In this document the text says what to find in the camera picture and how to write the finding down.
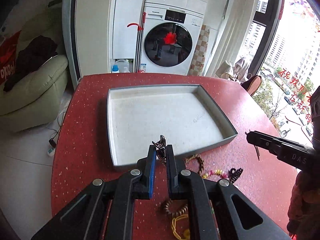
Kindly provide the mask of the silver hair clip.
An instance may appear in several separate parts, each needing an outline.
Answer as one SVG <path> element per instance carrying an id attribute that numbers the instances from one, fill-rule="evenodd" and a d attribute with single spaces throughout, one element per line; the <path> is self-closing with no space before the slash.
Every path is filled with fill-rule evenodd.
<path id="1" fill-rule="evenodd" d="M 157 142 L 152 141 L 152 144 L 156 148 L 157 158 L 163 165 L 166 165 L 167 159 L 166 159 L 165 148 L 167 143 L 164 135 L 160 135 L 159 141 Z"/>

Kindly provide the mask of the black claw hair clip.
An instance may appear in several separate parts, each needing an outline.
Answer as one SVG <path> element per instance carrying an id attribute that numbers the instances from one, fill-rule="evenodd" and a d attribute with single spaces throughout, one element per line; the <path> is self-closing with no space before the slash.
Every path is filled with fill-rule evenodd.
<path id="1" fill-rule="evenodd" d="M 229 181 L 234 184 L 242 175 L 244 169 L 243 168 L 239 168 L 239 169 L 235 169 L 235 168 L 231 168 L 228 171 L 228 179 Z"/>

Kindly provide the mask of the grey jewelry tray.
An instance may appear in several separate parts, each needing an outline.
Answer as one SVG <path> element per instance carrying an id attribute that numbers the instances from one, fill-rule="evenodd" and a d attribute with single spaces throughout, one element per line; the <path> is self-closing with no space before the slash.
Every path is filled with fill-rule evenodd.
<path id="1" fill-rule="evenodd" d="M 110 155 L 117 171 L 134 167 L 161 135 L 181 158 L 225 145 L 238 135 L 202 85 L 112 88 L 106 115 Z"/>

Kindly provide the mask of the beige clothes pile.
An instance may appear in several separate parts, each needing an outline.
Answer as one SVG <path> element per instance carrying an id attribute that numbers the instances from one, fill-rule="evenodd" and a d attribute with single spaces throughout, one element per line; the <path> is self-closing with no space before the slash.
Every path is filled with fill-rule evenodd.
<path id="1" fill-rule="evenodd" d="M 251 75 L 248 77 L 249 67 L 250 62 L 245 57 L 242 57 L 236 63 L 224 61 L 220 64 L 215 76 L 221 79 L 243 83 L 251 77 Z"/>

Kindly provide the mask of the checkered fabric roll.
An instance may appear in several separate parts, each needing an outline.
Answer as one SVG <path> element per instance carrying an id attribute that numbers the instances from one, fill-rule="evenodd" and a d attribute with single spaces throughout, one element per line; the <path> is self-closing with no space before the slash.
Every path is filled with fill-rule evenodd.
<path id="1" fill-rule="evenodd" d="M 196 44 L 193 59 L 188 70 L 188 75 L 201 76 L 203 74 L 206 53 L 208 49 L 208 42 L 210 36 L 210 27 L 203 25 Z"/>

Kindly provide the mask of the blue capped bottle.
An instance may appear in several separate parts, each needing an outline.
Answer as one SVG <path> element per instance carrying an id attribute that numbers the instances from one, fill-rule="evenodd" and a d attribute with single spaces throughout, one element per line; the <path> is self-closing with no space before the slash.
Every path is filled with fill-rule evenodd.
<path id="1" fill-rule="evenodd" d="M 117 64 L 114 64 L 111 69 L 111 73 L 120 73 L 119 67 Z"/>

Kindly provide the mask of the white detergent jug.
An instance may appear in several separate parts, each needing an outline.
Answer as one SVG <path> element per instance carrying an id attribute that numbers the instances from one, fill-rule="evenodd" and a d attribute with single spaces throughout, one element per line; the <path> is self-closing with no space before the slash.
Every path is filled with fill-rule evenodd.
<path id="1" fill-rule="evenodd" d="M 119 59 L 115 61 L 115 65 L 118 66 L 120 73 L 129 73 L 130 72 L 130 63 L 128 59 Z"/>

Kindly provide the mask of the light green sofa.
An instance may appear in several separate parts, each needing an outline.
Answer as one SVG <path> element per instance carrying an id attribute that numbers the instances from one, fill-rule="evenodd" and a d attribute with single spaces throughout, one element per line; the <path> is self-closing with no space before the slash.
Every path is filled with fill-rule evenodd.
<path id="1" fill-rule="evenodd" d="M 1 130 L 19 132 L 55 120 L 68 82 L 68 59 L 62 35 L 61 8 L 47 9 L 27 21 L 19 33 L 15 53 L 16 68 L 30 64 L 21 61 L 21 52 L 44 37 L 53 41 L 55 51 L 39 68 L 28 73 L 8 92 L 1 84 Z"/>

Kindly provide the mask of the white washing machine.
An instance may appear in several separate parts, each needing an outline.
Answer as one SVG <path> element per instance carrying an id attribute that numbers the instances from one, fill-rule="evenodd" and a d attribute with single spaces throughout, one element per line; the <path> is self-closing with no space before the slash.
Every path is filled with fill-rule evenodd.
<path id="1" fill-rule="evenodd" d="M 145 3 L 140 69 L 146 73 L 187 75 L 203 15 L 187 9 Z"/>

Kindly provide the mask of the white curtain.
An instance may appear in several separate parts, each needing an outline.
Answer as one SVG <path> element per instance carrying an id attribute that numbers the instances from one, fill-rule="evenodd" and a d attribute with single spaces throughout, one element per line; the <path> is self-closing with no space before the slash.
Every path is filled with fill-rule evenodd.
<path id="1" fill-rule="evenodd" d="M 229 0 L 225 19 L 208 60 L 206 77 L 213 77 L 223 62 L 235 62 L 253 22 L 257 3 L 258 0 Z"/>

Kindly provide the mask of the black clothing on sofa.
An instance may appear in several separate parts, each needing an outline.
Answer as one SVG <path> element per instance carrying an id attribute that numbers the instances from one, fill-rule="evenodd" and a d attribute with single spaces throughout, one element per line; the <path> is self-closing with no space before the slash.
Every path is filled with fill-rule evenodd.
<path id="1" fill-rule="evenodd" d="M 3 91 L 11 91 L 25 76 L 37 71 L 51 57 L 56 56 L 56 49 L 57 44 L 51 38 L 42 35 L 34 38 L 25 49 L 19 51 L 15 72 L 5 82 Z"/>

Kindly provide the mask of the red printed cloth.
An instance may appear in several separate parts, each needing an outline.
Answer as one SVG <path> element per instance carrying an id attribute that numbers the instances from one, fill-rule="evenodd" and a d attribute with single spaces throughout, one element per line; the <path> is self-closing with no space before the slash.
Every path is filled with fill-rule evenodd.
<path id="1" fill-rule="evenodd" d="M 21 31 L 6 38 L 0 47 L 0 84 L 3 84 L 15 72 L 16 50 Z"/>

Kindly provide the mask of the red handled mop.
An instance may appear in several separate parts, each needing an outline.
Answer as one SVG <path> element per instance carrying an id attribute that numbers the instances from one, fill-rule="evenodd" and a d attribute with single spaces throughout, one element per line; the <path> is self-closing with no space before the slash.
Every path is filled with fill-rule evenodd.
<path id="1" fill-rule="evenodd" d="M 136 54 L 135 54 L 135 62 L 133 64 L 133 72 L 140 72 L 140 64 L 141 64 L 141 56 L 142 56 L 142 46 L 143 46 L 143 33 L 144 33 L 144 25 L 147 13 L 144 11 L 142 13 L 142 18 L 140 23 L 130 23 L 127 27 L 136 26 L 137 27 L 137 43 L 136 43 Z"/>

